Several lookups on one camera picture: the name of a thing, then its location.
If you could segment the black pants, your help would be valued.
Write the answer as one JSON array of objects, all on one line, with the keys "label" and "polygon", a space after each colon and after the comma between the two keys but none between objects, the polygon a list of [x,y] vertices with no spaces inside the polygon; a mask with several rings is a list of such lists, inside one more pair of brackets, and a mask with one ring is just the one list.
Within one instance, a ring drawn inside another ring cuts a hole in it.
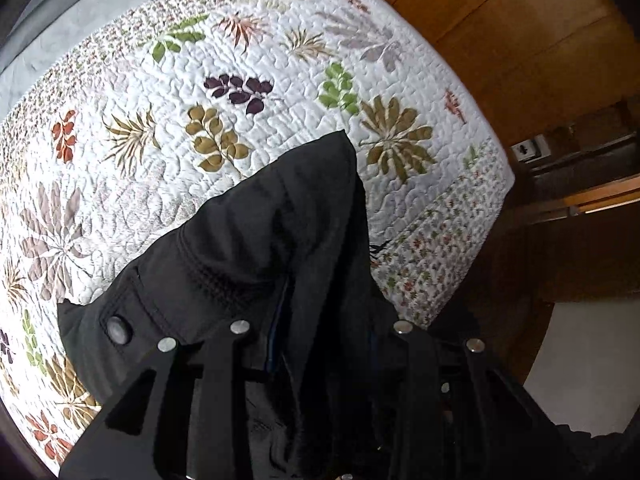
[{"label": "black pants", "polygon": [[101,408],[157,343],[196,344],[236,320],[256,339],[250,430],[275,479],[367,479],[378,343],[398,321],[370,270],[356,155],[336,132],[208,200],[58,327]]}]

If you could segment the floral quilted bedspread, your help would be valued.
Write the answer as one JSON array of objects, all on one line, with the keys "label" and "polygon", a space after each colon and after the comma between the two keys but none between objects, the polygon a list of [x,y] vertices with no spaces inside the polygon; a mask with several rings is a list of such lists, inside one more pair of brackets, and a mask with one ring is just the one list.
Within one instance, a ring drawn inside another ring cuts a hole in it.
[{"label": "floral quilted bedspread", "polygon": [[175,131],[150,106],[82,126],[78,106],[26,144],[1,139],[1,402],[20,449],[55,477],[99,411],[66,356],[62,299],[88,302],[208,198],[343,130],[366,188],[372,270],[430,324],[512,188],[471,93],[384,0],[264,0],[216,21],[232,47]]}]

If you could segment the wooden wardrobe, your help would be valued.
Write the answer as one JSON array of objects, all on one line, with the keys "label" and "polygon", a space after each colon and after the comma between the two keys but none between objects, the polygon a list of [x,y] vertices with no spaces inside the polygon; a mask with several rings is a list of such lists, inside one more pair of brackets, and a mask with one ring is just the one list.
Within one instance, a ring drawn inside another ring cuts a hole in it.
[{"label": "wooden wardrobe", "polygon": [[614,0],[385,0],[436,49],[505,146],[639,92]]}]

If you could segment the white wall socket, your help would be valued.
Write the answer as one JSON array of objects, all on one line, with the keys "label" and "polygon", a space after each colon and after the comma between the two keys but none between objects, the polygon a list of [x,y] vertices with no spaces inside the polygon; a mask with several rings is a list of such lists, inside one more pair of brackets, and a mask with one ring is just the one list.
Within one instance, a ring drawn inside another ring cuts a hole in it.
[{"label": "white wall socket", "polygon": [[551,155],[549,144],[543,134],[538,134],[531,139],[527,139],[511,146],[513,155],[517,162],[536,162],[536,160],[546,158]]}]

